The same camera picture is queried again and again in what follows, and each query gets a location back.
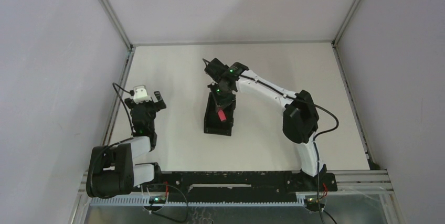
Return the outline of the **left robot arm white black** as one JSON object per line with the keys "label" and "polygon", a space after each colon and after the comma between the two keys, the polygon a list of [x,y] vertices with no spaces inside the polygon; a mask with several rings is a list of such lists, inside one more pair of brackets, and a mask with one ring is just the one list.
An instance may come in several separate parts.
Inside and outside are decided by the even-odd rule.
{"label": "left robot arm white black", "polygon": [[133,96],[126,98],[124,104],[132,135],[92,149],[86,182],[86,192],[91,198],[127,195],[143,183],[152,191],[163,187],[164,177],[156,172],[156,163],[138,165],[134,159],[155,149],[155,118],[157,112],[166,108],[166,103],[159,91],[151,97],[140,88],[133,91]]}

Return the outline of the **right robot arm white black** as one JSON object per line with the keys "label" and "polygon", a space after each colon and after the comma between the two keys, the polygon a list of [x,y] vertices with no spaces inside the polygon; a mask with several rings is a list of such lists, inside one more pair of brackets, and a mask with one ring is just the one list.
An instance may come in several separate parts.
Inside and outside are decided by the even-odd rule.
{"label": "right robot arm white black", "polygon": [[302,90],[289,91],[260,77],[247,66],[235,62],[231,66],[217,58],[204,60],[204,72],[212,79],[208,85],[214,114],[218,123],[229,121],[229,110],[236,101],[236,93],[247,93],[276,105],[281,112],[282,132],[295,145],[301,162],[304,186],[318,190],[324,184],[321,163],[315,148],[315,134],[319,115],[311,95]]}

